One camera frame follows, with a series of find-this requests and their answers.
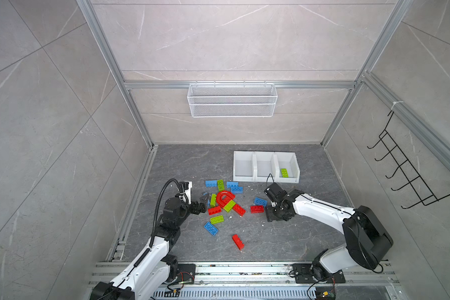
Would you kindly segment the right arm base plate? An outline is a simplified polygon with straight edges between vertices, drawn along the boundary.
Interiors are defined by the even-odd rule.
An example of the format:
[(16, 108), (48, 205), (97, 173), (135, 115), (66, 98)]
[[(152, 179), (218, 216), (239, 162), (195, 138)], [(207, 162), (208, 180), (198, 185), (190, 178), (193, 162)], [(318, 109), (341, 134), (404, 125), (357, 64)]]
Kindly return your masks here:
[(345, 276), (341, 270), (335, 273), (329, 273), (320, 266), (309, 264), (293, 264), (289, 277), (294, 278), (297, 284), (312, 283), (339, 283), (346, 282)]

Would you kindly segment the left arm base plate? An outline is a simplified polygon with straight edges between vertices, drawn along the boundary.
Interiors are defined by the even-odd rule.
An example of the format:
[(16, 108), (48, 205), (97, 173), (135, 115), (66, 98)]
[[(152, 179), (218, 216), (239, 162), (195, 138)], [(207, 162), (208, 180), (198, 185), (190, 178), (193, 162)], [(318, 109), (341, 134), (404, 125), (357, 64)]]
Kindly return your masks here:
[(179, 263), (177, 265), (171, 266), (170, 274), (166, 284), (179, 283), (182, 285), (182, 282), (186, 283), (195, 282), (196, 275), (196, 264), (193, 263)]

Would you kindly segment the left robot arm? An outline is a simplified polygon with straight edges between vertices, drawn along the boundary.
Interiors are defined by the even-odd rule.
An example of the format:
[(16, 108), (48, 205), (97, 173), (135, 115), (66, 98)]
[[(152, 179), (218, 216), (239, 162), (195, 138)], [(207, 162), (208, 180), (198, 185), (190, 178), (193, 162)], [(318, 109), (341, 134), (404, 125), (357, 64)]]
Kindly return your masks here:
[(180, 226), (191, 214), (206, 212), (206, 203), (191, 200), (191, 181), (170, 179), (157, 199), (152, 233), (146, 246), (110, 282), (99, 282), (91, 300), (148, 300), (163, 284), (178, 277), (178, 260), (170, 254)]

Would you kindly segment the red lego bottom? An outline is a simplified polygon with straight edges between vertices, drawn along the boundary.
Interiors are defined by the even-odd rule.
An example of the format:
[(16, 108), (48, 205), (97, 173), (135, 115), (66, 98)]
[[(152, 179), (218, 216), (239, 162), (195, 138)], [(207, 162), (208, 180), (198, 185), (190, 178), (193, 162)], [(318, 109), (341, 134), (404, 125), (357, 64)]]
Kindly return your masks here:
[(244, 249), (245, 245), (237, 234), (232, 236), (232, 240), (240, 251)]

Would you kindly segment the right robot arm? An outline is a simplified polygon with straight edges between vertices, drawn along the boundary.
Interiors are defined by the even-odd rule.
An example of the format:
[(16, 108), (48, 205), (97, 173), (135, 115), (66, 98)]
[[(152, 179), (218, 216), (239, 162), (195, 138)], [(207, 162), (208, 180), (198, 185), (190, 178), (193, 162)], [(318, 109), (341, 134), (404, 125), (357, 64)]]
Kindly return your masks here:
[(287, 192), (276, 182), (264, 193), (271, 201), (265, 209), (269, 222), (305, 216), (344, 236), (344, 244), (320, 252), (312, 261), (308, 273), (315, 281), (326, 281), (343, 269), (355, 266), (375, 272), (394, 245), (391, 235), (369, 207), (338, 206), (297, 189)]

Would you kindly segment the white three-compartment bin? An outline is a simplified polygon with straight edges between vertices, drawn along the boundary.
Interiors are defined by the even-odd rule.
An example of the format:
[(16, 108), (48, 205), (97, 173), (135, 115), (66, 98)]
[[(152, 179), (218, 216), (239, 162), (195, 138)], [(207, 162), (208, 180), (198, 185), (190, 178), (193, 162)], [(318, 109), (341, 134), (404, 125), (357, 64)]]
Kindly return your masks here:
[[(281, 177), (286, 168), (289, 177)], [(233, 180), (265, 183), (273, 179), (278, 183), (299, 183), (301, 171), (294, 152), (235, 151)]]

